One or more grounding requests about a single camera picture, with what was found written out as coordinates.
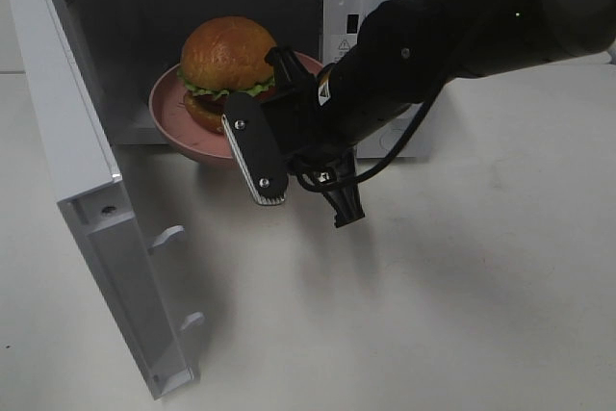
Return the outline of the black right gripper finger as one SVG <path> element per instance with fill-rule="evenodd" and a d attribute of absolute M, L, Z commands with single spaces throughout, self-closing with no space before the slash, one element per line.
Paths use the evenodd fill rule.
<path fill-rule="evenodd" d="M 346 185 L 322 194 L 334 209 L 334 226 L 341 228 L 365 217 L 359 188 L 356 184 Z"/>
<path fill-rule="evenodd" d="M 271 97 L 305 97 L 311 94 L 311 73 L 292 48 L 272 47 L 266 55 L 266 63 L 273 68 L 274 90 Z"/>

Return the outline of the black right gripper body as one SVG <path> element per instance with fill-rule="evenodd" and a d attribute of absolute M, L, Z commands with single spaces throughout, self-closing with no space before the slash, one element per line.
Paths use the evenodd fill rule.
<path fill-rule="evenodd" d="M 262 108 L 286 171 L 310 185 L 336 185 L 353 178 L 353 150 L 326 126 L 316 77 L 304 68 L 277 68 L 274 80 L 275 93 Z"/>

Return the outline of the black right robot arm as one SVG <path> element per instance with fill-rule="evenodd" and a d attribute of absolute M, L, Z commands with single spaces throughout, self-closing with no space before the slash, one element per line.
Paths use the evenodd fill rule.
<path fill-rule="evenodd" d="M 358 187 L 414 136 L 444 86 L 606 50 L 615 0 L 387 0 L 356 44 L 319 75 L 288 48 L 267 54 L 278 93 L 260 110 L 255 199 L 280 203 L 294 176 L 343 226 L 360 219 Z"/>

